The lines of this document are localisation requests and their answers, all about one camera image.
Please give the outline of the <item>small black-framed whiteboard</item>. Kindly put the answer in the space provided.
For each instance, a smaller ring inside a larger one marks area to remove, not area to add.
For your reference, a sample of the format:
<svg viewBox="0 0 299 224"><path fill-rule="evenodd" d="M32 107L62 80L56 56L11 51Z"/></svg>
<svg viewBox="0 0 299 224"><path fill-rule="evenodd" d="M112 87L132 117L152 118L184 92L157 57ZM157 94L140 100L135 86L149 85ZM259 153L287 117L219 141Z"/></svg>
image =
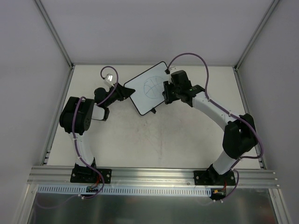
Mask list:
<svg viewBox="0 0 299 224"><path fill-rule="evenodd" d="M125 88L135 90L135 92L130 95L130 99L141 116L154 110L164 102L162 95L164 82L170 78L165 72L166 69L167 64L161 61L125 82Z"/></svg>

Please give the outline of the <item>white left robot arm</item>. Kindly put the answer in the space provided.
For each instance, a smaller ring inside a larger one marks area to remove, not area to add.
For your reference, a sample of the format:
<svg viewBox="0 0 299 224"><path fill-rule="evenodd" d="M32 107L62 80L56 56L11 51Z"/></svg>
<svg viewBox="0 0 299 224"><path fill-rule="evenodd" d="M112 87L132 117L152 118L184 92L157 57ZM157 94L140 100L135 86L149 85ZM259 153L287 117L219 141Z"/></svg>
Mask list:
<svg viewBox="0 0 299 224"><path fill-rule="evenodd" d="M133 93L135 93L134 89L113 84L108 91L102 87L97 88L94 91L94 99L70 97L63 108L59 124L73 142L77 155L75 166L83 168L81 176L87 182L95 181L98 176L95 157L87 137L91 122L106 121L110 113L108 107L115 101L129 98Z"/></svg>

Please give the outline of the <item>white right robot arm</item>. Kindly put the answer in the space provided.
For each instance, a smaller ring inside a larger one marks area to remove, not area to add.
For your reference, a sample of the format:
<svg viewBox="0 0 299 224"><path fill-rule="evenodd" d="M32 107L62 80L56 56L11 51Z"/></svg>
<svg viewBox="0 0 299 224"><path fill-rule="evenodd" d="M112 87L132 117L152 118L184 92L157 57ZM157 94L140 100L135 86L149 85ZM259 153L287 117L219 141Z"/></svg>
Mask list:
<svg viewBox="0 0 299 224"><path fill-rule="evenodd" d="M205 176L213 184L221 184L237 160L257 144L252 116L246 113L235 118L227 109L213 101L206 89L200 85L193 86L184 70L173 68L167 69L165 73L170 78L164 82L162 93L166 104L181 100L204 113L224 131L223 151L205 172Z"/></svg>

